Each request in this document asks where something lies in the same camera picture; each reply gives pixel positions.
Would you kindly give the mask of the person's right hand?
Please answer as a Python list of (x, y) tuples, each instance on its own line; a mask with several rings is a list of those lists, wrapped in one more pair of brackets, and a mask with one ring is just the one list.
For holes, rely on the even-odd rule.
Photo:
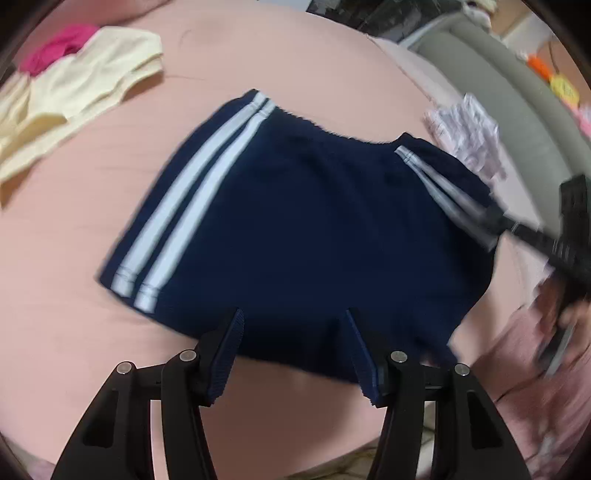
[(585, 349), (590, 344), (590, 301), (583, 298), (561, 310), (565, 289), (556, 278), (547, 278), (539, 285), (535, 308), (541, 316), (540, 329), (550, 338), (558, 327), (573, 326), (573, 344)]

